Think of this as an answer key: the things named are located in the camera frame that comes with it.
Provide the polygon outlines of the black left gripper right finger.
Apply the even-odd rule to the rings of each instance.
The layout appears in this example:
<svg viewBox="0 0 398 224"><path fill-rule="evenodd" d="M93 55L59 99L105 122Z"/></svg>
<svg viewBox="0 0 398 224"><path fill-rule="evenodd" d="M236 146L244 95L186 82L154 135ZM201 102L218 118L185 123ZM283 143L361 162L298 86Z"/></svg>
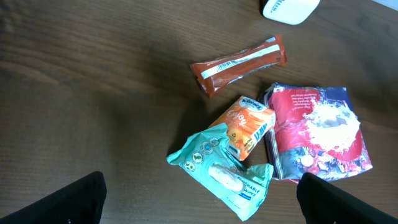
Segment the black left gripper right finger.
<svg viewBox="0 0 398 224"><path fill-rule="evenodd" d="M307 224L397 224L397 219L306 172L297 200Z"/></svg>

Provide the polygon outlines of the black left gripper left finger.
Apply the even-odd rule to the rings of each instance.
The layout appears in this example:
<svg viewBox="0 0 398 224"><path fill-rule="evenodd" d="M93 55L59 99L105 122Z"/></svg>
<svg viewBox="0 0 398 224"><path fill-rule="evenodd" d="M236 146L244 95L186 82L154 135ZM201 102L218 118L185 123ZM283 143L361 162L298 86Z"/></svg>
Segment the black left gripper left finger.
<svg viewBox="0 0 398 224"><path fill-rule="evenodd" d="M106 194L104 175L95 171L1 218L1 224L99 224Z"/></svg>

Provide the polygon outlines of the red blue snack bag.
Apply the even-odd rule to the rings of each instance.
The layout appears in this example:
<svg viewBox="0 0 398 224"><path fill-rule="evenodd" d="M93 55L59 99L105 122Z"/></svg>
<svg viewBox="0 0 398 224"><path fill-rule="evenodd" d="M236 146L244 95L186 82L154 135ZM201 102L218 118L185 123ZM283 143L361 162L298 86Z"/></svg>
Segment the red blue snack bag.
<svg viewBox="0 0 398 224"><path fill-rule="evenodd" d="M334 181L372 169L345 87L273 83L261 101L275 112L264 139L276 180L298 182L309 172Z"/></svg>

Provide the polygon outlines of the teal flushable wipes packet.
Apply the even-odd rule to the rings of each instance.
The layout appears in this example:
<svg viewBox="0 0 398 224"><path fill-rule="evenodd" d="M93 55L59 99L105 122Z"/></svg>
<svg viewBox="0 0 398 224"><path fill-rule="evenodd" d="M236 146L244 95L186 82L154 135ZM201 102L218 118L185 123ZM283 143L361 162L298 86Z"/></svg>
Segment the teal flushable wipes packet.
<svg viewBox="0 0 398 224"><path fill-rule="evenodd" d="M241 221L253 216L265 201L274 168L270 164L244 167L228 151L228 127L221 123L187 138L167 156L223 201Z"/></svg>

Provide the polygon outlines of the orange Kleenex tissue pack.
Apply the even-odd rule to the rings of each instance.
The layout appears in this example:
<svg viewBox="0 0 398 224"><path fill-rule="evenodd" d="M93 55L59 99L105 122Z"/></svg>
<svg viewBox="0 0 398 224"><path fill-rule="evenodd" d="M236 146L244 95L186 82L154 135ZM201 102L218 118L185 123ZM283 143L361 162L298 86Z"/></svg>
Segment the orange Kleenex tissue pack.
<svg viewBox="0 0 398 224"><path fill-rule="evenodd" d="M241 96L211 125L228 127L228 151L239 161L245 160L268 130L275 126L275 111L262 103Z"/></svg>

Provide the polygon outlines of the orange snack bar wrapper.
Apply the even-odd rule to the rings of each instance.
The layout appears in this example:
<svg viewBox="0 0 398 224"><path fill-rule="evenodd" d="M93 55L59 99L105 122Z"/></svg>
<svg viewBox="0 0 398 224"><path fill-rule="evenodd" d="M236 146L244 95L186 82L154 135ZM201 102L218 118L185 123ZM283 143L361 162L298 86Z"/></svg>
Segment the orange snack bar wrapper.
<svg viewBox="0 0 398 224"><path fill-rule="evenodd" d="M206 62L193 63L190 68L208 96L256 70L287 63L282 36L275 35L260 44L238 53Z"/></svg>

